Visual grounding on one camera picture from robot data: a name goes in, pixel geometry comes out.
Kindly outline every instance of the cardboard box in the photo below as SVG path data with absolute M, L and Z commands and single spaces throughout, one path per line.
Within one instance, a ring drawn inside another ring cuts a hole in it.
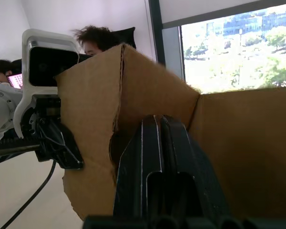
M 188 127 L 235 217 L 286 217 L 286 88 L 200 95 L 127 45 L 72 67 L 57 81 L 61 120 L 85 162 L 63 178 L 82 219 L 112 214 L 120 155 L 141 120 L 154 114 Z

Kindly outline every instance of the person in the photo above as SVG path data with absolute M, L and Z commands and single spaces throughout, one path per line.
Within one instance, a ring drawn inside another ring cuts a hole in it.
M 87 55 L 96 55 L 121 43 L 120 39 L 107 27 L 89 25 L 76 30 L 75 36 Z
M 7 76 L 12 75 L 14 64 L 11 61 L 0 60 L 0 83 L 9 83 Z

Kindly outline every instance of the metal screw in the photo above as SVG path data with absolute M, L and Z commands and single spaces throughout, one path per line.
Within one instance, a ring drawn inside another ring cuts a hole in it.
M 41 124 L 46 124 L 46 120 L 44 120 L 43 118 L 40 120 Z

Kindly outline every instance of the dark curly hair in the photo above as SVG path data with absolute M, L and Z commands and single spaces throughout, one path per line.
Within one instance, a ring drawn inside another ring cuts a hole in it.
M 75 30 L 75 36 L 81 46 L 84 42 L 94 42 L 102 51 L 106 51 L 121 43 L 119 38 L 107 27 L 89 25 L 81 30 Z
M 11 61 L 0 60 L 0 73 L 5 74 L 8 71 L 14 70 L 15 66 Z

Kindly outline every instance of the white floor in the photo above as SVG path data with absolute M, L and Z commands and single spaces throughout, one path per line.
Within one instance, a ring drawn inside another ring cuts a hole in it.
M 0 164 L 0 228 L 42 184 L 51 164 L 38 162 L 34 152 Z M 81 229 L 82 221 L 63 192 L 62 176 L 57 165 L 45 188 L 8 229 Z

